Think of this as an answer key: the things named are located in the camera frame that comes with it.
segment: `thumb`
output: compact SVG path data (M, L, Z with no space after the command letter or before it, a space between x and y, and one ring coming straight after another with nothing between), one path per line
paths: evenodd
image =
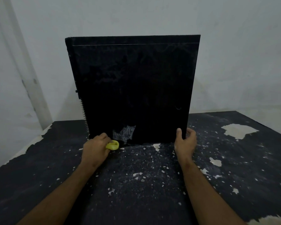
M177 128L176 140L182 140L182 130L180 128Z

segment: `black table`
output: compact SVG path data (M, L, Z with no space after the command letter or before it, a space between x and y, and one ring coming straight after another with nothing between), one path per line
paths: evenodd
M221 128L229 124L258 132L236 140ZM242 219L281 216L281 134L234 111L190 114L188 126L197 131L196 164ZM26 154L0 167L0 224L15 224L71 175L86 137L84 120L56 121ZM173 143L156 148L111 152L66 224L197 224Z

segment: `dirty table top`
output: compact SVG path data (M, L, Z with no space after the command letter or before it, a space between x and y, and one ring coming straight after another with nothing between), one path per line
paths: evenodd
M190 114L188 126L194 161L242 219L281 216L281 134L234 111ZM0 224L15 224L72 174L86 137L83 120L56 121L0 167ZM162 143L111 152L65 224L161 223L197 224L173 144Z

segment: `hand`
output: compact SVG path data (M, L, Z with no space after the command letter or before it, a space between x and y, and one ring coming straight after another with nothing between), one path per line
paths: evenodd
M185 140L182 139L182 130L177 128L175 151L177 154L178 162L183 168L185 165L193 163L192 156L197 145L196 132L190 128L186 129L186 133L189 135Z
M106 133L95 136L93 139L86 141L83 145L81 165L89 168L98 168L107 158L110 150L106 145L112 142Z

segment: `person's left hand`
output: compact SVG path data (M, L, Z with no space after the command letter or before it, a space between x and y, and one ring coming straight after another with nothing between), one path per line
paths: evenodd
M112 142L106 133L101 133L93 139L86 141L83 145L81 157L81 165L84 167L97 169L107 158L110 150L106 149L106 145Z

